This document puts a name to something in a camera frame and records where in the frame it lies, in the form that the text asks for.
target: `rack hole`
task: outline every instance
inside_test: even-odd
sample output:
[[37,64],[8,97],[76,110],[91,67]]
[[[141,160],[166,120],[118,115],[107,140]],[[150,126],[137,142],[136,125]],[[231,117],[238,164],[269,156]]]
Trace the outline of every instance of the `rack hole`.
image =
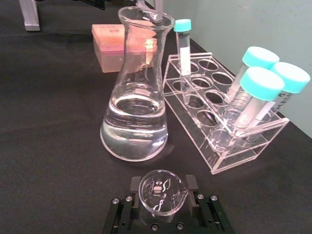
[[212,74],[212,78],[220,84],[232,84],[233,80],[225,73],[216,72]]
[[175,82],[173,82],[172,85],[173,85],[175,90],[181,91],[181,83],[180,83],[180,81],[175,81]]
[[200,88],[209,88],[212,86],[212,84],[210,84],[204,78],[193,78],[192,83],[195,84],[197,87],[200,87]]
[[220,105],[223,103],[223,96],[217,92],[206,92],[206,98],[214,104]]
[[196,73],[198,71],[199,71],[198,65],[196,63],[194,63],[194,62],[191,62],[191,72],[192,73]]
[[200,111],[196,115],[199,122],[208,127],[214,127],[217,125],[215,115],[209,111]]
[[218,65],[210,59],[202,59],[198,63],[205,70],[215,71],[218,69]]
[[190,96],[190,101],[187,103],[188,106],[192,108],[200,108],[204,106],[204,102],[196,95],[186,95]]

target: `turquoise screw cap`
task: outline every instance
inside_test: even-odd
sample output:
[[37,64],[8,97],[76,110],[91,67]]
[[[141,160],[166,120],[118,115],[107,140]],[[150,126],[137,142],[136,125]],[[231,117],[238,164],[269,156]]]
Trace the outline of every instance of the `turquoise screw cap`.
[[251,46],[245,52],[242,60],[248,67],[257,66],[270,69],[276,62],[279,62],[279,56],[262,47]]
[[262,67],[248,68],[240,80],[240,86],[248,94],[263,101],[274,100],[284,85],[280,76]]
[[175,32],[186,32],[192,29],[192,24],[190,19],[178,19],[175,21]]
[[271,71],[278,74],[285,82],[283,91],[292,94],[300,93],[311,80],[310,75],[306,71],[287,62],[274,64]]

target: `erlenmeyer flask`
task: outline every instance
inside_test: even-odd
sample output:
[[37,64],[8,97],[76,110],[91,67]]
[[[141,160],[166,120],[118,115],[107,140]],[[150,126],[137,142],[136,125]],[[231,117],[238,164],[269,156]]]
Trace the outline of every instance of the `erlenmeyer flask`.
[[127,161],[144,161],[164,147],[168,132],[161,61],[174,19],[139,7],[118,12],[125,26],[124,62],[101,127],[105,148]]
[[174,173],[155,170],[143,177],[138,195],[142,204],[140,218],[144,224],[171,222],[183,206],[188,189]]

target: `black tabletop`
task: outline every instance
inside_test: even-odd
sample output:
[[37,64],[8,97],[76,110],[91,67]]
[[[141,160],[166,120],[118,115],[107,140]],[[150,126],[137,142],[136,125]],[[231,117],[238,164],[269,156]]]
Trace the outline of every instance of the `black tabletop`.
[[[195,175],[238,234],[312,233],[312,140],[292,123],[257,160],[217,175],[170,108],[161,155],[130,163],[104,149],[99,129],[117,73],[102,73],[91,24],[119,23],[117,10],[43,1],[42,31],[27,33],[18,2],[0,2],[0,233],[99,234],[110,200],[154,169]],[[163,69],[175,53],[171,32]]]

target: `black bracket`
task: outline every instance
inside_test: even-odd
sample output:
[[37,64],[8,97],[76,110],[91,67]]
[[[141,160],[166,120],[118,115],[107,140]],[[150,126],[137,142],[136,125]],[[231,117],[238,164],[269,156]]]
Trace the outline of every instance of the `black bracket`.
[[193,175],[186,176],[189,212],[183,209],[184,204],[170,223],[143,224],[139,218],[140,181],[140,177],[133,177],[131,195],[123,200],[118,197],[111,200],[102,234],[235,234],[219,198],[200,193]]

